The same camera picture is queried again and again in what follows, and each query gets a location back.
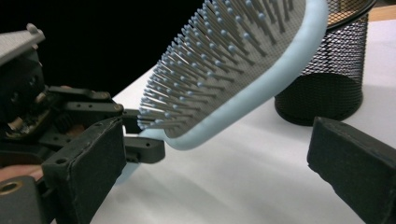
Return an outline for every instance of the gray metal part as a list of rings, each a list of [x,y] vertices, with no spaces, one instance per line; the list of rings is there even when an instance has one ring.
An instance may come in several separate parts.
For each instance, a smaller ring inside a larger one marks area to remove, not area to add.
[[[33,24],[28,24],[26,31],[0,34],[0,65],[24,53],[44,39],[43,32],[35,28]]]

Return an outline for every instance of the mesh pencil holder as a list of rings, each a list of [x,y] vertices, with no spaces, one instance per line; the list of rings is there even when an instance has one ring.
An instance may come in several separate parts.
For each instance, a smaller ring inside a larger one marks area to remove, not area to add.
[[[368,13],[376,0],[328,0],[326,35],[311,62],[275,97],[278,115],[312,126],[316,116],[342,120],[361,106]]]

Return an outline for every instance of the wire mesh container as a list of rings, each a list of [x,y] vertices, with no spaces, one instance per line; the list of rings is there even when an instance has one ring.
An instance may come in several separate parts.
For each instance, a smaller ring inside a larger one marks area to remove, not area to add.
[[[304,71],[275,97],[283,119],[312,126],[316,116],[342,120],[354,114],[361,90],[368,13],[376,0],[328,0],[326,35]]]

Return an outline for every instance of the robotic hand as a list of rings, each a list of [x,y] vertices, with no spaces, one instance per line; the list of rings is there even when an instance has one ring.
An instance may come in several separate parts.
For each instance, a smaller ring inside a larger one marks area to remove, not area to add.
[[[0,217],[90,223],[126,163],[162,160],[164,143],[137,137],[139,111],[108,92],[45,85],[36,52],[44,39],[32,24],[0,35],[0,168],[36,164],[43,172],[0,182]]]

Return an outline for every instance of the brush bristle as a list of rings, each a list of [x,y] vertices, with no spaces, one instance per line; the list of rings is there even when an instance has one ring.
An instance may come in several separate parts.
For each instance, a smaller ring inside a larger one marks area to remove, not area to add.
[[[205,1],[153,70],[140,127],[190,130],[281,57],[304,11],[305,1]]]

